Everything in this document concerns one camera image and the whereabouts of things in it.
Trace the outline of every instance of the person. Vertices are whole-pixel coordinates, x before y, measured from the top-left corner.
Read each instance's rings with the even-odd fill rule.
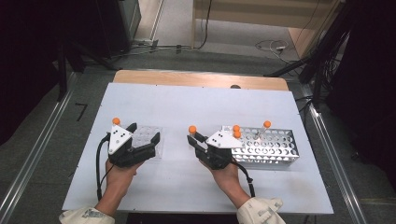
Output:
[[[224,169],[212,170],[201,162],[213,175],[219,188],[228,196],[235,208],[240,224],[283,224],[283,219],[276,212],[282,206],[280,199],[250,198],[242,189],[238,168],[229,164]],[[83,207],[78,210],[65,211],[59,216],[63,224],[114,224],[113,218],[122,198],[126,195],[136,171],[143,162],[129,168],[114,166],[106,177],[106,190],[95,207]],[[106,170],[112,167],[106,161]]]

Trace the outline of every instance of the sleeve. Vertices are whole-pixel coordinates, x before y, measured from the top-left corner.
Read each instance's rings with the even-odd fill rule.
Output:
[[[114,224],[115,220],[92,207],[63,212],[59,216],[62,224]]]
[[[238,209],[236,217],[240,224],[285,224],[276,212],[282,205],[280,199],[251,198]]]

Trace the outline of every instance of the hand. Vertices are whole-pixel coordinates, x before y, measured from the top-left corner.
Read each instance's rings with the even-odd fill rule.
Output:
[[[228,196],[236,208],[241,207],[250,199],[239,183],[237,166],[230,163],[224,169],[212,170],[204,162],[200,162],[212,173],[219,188]]]
[[[126,168],[113,166],[109,160],[106,161],[106,171],[111,169],[106,176],[106,190],[95,208],[108,216],[113,217],[120,205],[122,198],[128,192],[132,179],[136,175],[137,168],[143,162]]]

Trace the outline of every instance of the person's right hand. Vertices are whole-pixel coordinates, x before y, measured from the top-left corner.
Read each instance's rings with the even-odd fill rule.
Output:
[[[200,162],[212,173],[219,188],[230,198],[236,208],[241,207],[250,199],[239,183],[237,166],[230,163],[224,169],[212,170],[204,162]]]

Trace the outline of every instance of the white tabletop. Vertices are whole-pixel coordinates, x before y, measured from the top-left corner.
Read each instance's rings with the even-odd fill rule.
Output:
[[[188,128],[211,135],[221,125],[293,130],[300,159],[283,170],[248,170],[257,197],[281,198],[280,213],[332,214],[332,205],[290,91],[255,91],[180,86],[110,83],[64,201],[63,210],[97,203],[95,154],[111,129],[122,124],[162,127],[163,156],[146,161],[137,171],[120,211],[143,213],[234,213],[212,175],[196,159],[187,142]],[[101,153],[105,173],[106,147]],[[245,175],[239,173],[248,191]]]

